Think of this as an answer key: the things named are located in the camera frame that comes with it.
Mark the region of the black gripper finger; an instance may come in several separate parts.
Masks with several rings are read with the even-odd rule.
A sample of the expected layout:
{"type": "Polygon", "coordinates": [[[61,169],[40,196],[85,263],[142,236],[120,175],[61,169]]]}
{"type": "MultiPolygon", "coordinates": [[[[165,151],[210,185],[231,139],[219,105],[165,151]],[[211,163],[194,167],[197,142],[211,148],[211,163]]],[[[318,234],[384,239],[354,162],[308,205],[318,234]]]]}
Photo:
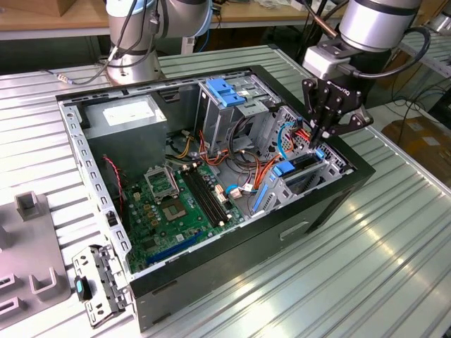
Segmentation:
{"type": "Polygon", "coordinates": [[[360,130],[373,122],[363,106],[348,113],[325,106],[318,118],[318,141],[360,130]]]}
{"type": "Polygon", "coordinates": [[[330,97],[330,88],[327,82],[323,80],[307,78],[302,81],[302,91],[311,126],[309,144],[317,145],[327,128],[328,112],[326,104],[330,97]]]}

